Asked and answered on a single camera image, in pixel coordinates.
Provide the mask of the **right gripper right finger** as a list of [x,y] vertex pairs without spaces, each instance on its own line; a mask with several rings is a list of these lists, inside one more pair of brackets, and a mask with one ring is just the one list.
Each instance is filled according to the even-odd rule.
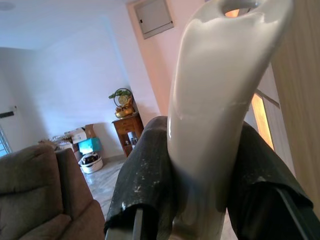
[[238,240],[320,240],[313,207],[287,165],[244,123],[227,203]]

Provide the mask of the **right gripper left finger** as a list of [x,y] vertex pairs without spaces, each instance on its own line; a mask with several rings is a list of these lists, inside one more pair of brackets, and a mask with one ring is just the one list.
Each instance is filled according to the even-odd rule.
[[104,224],[105,240],[169,240],[178,209],[167,150],[167,117],[145,126],[121,167]]

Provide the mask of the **wooden side cabinet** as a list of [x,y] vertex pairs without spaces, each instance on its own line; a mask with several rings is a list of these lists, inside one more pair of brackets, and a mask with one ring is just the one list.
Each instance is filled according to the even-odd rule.
[[124,155],[128,157],[134,145],[131,142],[129,133],[132,133],[133,136],[139,140],[144,130],[140,114],[136,112],[130,116],[114,120],[112,124],[117,133]]

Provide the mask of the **white laundry basket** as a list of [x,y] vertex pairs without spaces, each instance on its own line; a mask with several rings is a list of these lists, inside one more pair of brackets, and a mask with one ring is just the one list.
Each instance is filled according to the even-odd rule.
[[82,158],[78,161],[78,164],[85,174],[92,174],[94,172],[99,171],[103,167],[103,159],[102,157],[96,153],[91,152],[82,156]]

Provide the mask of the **teal box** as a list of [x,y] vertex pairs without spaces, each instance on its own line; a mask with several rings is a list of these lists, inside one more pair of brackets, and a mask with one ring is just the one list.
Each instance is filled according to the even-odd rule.
[[92,152],[99,152],[101,150],[101,142],[97,137],[88,138],[84,141],[78,143],[79,152],[83,155],[89,154]]

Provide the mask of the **open brown cardboard box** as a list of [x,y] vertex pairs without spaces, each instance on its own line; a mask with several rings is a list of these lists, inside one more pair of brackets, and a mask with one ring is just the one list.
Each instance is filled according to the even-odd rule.
[[67,131],[64,133],[64,135],[71,140],[71,143],[73,145],[91,138],[95,138],[97,136],[94,131],[93,124],[87,124],[84,127],[79,127],[74,130]]

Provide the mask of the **gold ornament with plant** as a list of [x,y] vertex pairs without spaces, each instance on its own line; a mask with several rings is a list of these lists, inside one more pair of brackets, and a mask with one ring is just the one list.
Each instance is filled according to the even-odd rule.
[[136,112],[133,106],[133,94],[128,88],[119,88],[109,95],[108,98],[113,100],[116,106],[115,116],[118,119],[131,116]]

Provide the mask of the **light wooden door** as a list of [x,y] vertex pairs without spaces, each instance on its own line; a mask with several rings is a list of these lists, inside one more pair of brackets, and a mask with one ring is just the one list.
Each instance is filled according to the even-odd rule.
[[271,65],[296,178],[320,219],[320,0],[294,0]]

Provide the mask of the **grey electrical panel door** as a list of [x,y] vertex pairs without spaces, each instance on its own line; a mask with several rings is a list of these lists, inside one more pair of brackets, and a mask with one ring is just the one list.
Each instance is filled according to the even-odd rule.
[[174,27],[166,0],[144,0],[134,11],[144,39]]

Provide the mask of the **black wall bracket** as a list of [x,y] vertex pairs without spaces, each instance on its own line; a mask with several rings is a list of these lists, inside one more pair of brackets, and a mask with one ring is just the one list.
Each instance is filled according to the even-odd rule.
[[16,112],[17,112],[17,107],[13,106],[9,110],[6,110],[4,112],[0,112],[0,119],[12,117],[16,114]]

